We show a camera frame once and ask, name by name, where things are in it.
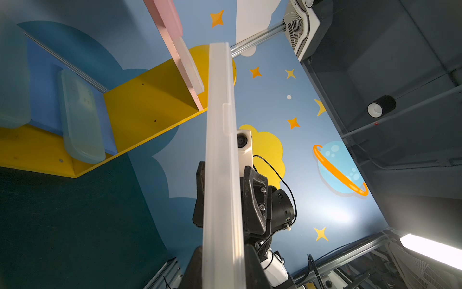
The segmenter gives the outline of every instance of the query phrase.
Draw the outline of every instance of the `yellow star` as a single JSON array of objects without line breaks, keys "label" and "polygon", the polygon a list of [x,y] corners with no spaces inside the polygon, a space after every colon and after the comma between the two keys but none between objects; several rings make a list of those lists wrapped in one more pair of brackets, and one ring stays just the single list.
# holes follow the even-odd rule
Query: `yellow star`
[{"label": "yellow star", "polygon": [[210,17],[212,17],[212,28],[217,25],[223,25],[223,20],[221,19],[221,16],[223,15],[223,11],[224,10],[221,10],[217,14],[210,14]]},{"label": "yellow star", "polygon": [[290,129],[293,129],[295,127],[299,128],[300,126],[297,123],[297,118],[294,119],[288,119],[287,120],[290,123]]},{"label": "yellow star", "polygon": [[254,76],[253,78],[255,78],[255,77],[257,77],[257,76],[261,76],[260,71],[258,71],[258,68],[259,68],[259,67],[250,70],[250,72],[251,72],[251,73],[253,74],[253,76]]},{"label": "yellow star", "polygon": [[296,78],[295,75],[293,75],[293,71],[294,71],[293,69],[292,69],[291,71],[286,70],[286,72],[287,72],[287,79],[289,79],[289,77]]},{"label": "yellow star", "polygon": [[323,112],[326,111],[326,108],[324,107],[324,105],[322,104],[322,102],[320,102],[319,100],[315,99],[316,103],[319,105],[319,112],[318,112],[318,115],[317,116],[320,116]]},{"label": "yellow star", "polygon": [[324,227],[324,229],[322,229],[322,230],[318,230],[318,229],[316,229],[316,228],[314,228],[314,230],[316,231],[316,233],[318,233],[318,237],[317,237],[317,239],[316,239],[316,242],[317,242],[320,238],[324,238],[324,239],[327,240],[326,235],[324,235],[324,231],[326,230],[326,227]]}]

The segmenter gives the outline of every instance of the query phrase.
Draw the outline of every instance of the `camera lens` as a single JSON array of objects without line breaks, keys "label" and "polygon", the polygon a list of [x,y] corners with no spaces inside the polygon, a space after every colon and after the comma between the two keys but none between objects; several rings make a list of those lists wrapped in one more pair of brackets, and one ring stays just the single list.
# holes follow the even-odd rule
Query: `camera lens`
[{"label": "camera lens", "polygon": [[243,148],[247,144],[247,137],[244,134],[237,135],[237,147]]}]

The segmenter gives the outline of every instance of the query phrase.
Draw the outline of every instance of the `yellow shelf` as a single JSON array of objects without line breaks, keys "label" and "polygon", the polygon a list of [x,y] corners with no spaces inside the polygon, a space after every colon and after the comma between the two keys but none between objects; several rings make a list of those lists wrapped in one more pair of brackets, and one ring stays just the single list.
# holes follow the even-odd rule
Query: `yellow shelf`
[{"label": "yellow shelf", "polygon": [[[77,178],[207,110],[209,46],[189,50],[204,83],[198,111],[172,59],[104,95],[118,154],[87,164],[72,158],[62,136],[24,125],[0,128],[0,166]],[[236,83],[236,69],[233,61]]]}]

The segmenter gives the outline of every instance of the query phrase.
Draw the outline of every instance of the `fluorescent light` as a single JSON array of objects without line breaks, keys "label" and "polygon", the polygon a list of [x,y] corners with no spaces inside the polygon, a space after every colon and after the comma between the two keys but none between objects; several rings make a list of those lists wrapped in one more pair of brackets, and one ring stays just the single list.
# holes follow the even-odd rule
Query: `fluorescent light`
[{"label": "fluorescent light", "polygon": [[462,270],[462,250],[422,237],[407,234],[401,237],[407,249]]}]

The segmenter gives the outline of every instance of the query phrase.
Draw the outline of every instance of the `orange star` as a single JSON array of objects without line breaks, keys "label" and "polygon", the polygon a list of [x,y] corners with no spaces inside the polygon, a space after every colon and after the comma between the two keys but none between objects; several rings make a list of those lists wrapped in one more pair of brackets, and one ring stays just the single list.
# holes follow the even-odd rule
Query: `orange star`
[{"label": "orange star", "polygon": [[317,237],[317,239],[316,239],[316,242],[318,242],[318,240],[319,240],[320,238],[323,238],[323,239],[326,239],[326,240],[327,240],[326,235],[324,234],[324,231],[326,230],[326,227],[324,227],[324,229],[322,229],[322,230],[318,230],[318,229],[316,229],[316,228],[314,228],[314,230],[316,231],[316,233],[318,233],[318,237]]},{"label": "orange star", "polygon": [[294,119],[288,119],[287,120],[290,123],[290,129],[293,129],[295,127],[299,128],[300,126],[297,123],[297,118]]},{"label": "orange star", "polygon": [[259,67],[250,70],[250,72],[253,74],[253,78],[255,78],[257,76],[261,76],[260,71],[258,71],[258,68]]},{"label": "orange star", "polygon": [[294,69],[292,69],[291,71],[286,70],[286,72],[287,72],[287,79],[289,79],[289,77],[296,78],[295,75],[293,75],[293,71],[294,71]]},{"label": "orange star", "polygon": [[217,14],[210,14],[210,17],[212,17],[212,28],[217,25],[223,25],[223,20],[221,19],[221,16],[223,16],[223,11],[224,10],[221,10]]}]

